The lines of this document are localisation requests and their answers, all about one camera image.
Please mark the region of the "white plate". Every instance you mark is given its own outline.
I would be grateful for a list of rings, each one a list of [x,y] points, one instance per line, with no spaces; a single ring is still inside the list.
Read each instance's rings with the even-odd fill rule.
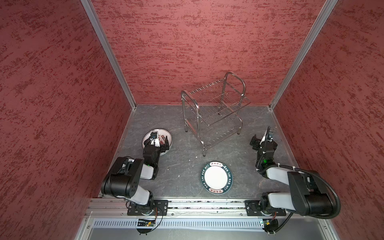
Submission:
[[[154,129],[149,131],[142,140],[142,148],[155,146],[160,148],[160,156],[165,155],[172,146],[172,135],[165,129]]]
[[[209,193],[222,195],[231,189],[233,174],[227,165],[221,162],[209,162],[202,169],[201,182]]]

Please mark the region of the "stainless steel dish rack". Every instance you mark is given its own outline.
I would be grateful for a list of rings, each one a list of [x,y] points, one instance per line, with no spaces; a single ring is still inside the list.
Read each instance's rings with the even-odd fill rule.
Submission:
[[[246,89],[243,79],[227,72],[220,80],[181,91],[185,131],[197,138],[204,157],[212,147],[241,133],[243,120],[239,113],[251,103]]]

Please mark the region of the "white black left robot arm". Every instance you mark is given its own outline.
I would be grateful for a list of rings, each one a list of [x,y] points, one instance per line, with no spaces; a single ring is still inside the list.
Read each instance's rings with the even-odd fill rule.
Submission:
[[[152,132],[144,141],[143,158],[118,157],[102,185],[101,193],[133,204],[145,216],[155,211],[153,194],[142,188],[140,180],[154,180],[159,171],[159,159],[170,148],[167,136],[157,136]]]

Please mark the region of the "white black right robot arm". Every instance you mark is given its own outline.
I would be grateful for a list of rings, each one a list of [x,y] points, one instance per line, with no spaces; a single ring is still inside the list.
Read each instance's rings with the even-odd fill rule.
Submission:
[[[275,163],[274,153],[278,144],[268,133],[262,139],[254,135],[250,145],[257,151],[257,172],[266,179],[289,186],[290,190],[288,193],[263,193],[259,211],[271,215],[282,209],[318,219],[332,219],[340,213],[340,198],[316,171]]]

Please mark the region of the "right small circuit board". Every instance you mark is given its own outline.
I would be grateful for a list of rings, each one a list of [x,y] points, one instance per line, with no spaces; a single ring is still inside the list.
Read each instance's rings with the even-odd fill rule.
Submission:
[[[274,220],[263,220],[263,230],[268,234],[275,233],[279,228],[279,221]]]

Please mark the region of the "small circuit board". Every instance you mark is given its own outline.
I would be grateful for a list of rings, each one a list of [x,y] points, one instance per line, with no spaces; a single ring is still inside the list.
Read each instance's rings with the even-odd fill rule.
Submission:
[[[157,225],[156,220],[138,219],[138,227],[154,228]]]
[[[274,220],[263,220],[263,230],[268,234],[275,233],[279,228],[279,221]]]

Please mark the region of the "left small circuit board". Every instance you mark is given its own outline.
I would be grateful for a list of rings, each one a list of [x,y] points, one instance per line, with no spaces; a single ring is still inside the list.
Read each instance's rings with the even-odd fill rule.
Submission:
[[[138,227],[154,228],[157,225],[156,220],[138,219]]]

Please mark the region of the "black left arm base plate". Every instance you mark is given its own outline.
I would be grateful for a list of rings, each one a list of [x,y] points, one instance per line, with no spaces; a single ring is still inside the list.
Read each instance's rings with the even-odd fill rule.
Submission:
[[[146,205],[138,205],[129,202],[128,216],[166,216],[168,211],[168,200],[150,200]]]

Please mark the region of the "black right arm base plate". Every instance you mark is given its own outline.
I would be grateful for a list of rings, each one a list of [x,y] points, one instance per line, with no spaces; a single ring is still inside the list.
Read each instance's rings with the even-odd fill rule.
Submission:
[[[245,200],[245,210],[248,217],[285,217],[287,212],[283,209],[263,210],[259,200]]]

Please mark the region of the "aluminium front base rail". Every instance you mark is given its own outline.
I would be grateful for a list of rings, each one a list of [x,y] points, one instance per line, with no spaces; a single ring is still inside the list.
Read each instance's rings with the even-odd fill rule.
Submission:
[[[168,200],[166,216],[128,216],[128,202],[112,198],[91,199],[79,229],[78,238],[86,238],[92,229],[190,229],[190,230],[239,230],[262,232],[263,220],[285,217],[248,217],[244,199],[193,199],[160,198]],[[138,227],[138,219],[156,220],[154,228]]]

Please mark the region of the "aluminium left corner post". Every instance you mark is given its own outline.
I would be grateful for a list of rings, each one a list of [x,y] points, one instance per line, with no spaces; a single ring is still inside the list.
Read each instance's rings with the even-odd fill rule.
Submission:
[[[118,60],[113,52],[113,49],[108,41],[108,38],[103,30],[102,24],[97,16],[96,10],[90,0],[81,0],[81,3],[86,11],[86,14],[96,32],[96,35],[104,49],[104,52],[115,72],[115,75],[126,95],[127,100],[129,101],[131,108],[135,111],[137,108],[137,103],[134,99],[134,96],[130,90],[130,87],[127,83],[127,80],[123,74],[123,71],[118,63]]]

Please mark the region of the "aluminium corner post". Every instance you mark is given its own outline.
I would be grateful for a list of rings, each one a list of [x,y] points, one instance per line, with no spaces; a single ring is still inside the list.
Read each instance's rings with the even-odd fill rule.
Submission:
[[[137,103],[134,99],[134,96],[130,90],[130,87],[127,83],[127,80],[123,74],[123,71],[118,63],[118,60],[113,52],[113,49],[108,41],[108,38],[103,30],[102,24],[97,16],[96,10],[90,0],[81,0],[81,3],[86,11],[86,14],[96,32],[96,35],[104,49],[104,52],[115,72],[115,75],[126,95],[127,100],[129,101],[131,108],[135,111],[137,108]]]
[[[302,61],[306,57],[308,51],[310,50],[311,46],[313,45],[314,41],[316,40],[317,36],[319,35],[320,31],[322,30],[324,24],[326,23],[327,19],[331,15],[334,7],[338,3],[338,0],[326,0],[324,5],[322,6],[315,22],[313,23],[309,33],[307,34],[299,52],[297,53],[291,67],[289,68],[286,76],[284,77],[278,91],[276,92],[275,96],[273,97],[269,108],[271,111],[275,109],[277,106],[280,98],[283,96],[283,93],[285,92],[286,88],[288,87],[289,83],[293,79],[295,73],[297,72],[299,66],[301,65]]]

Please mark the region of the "aluminium right corner post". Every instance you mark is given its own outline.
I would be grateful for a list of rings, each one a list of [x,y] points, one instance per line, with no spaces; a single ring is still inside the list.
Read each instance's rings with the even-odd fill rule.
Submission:
[[[311,46],[313,45],[314,41],[316,40],[317,36],[319,35],[320,31],[322,30],[324,24],[326,23],[327,19],[331,15],[334,7],[338,3],[338,0],[326,0],[324,5],[322,6],[315,22],[313,23],[309,33],[307,34],[299,52],[297,53],[291,67],[289,68],[286,76],[284,77],[278,91],[276,92],[275,96],[273,97],[269,108],[271,111],[275,109],[277,106],[280,98],[283,96],[283,93],[285,92],[286,88],[288,87],[289,83],[293,79],[295,73],[297,72],[299,66],[301,65],[302,61],[306,57],[308,51],[310,50]]]

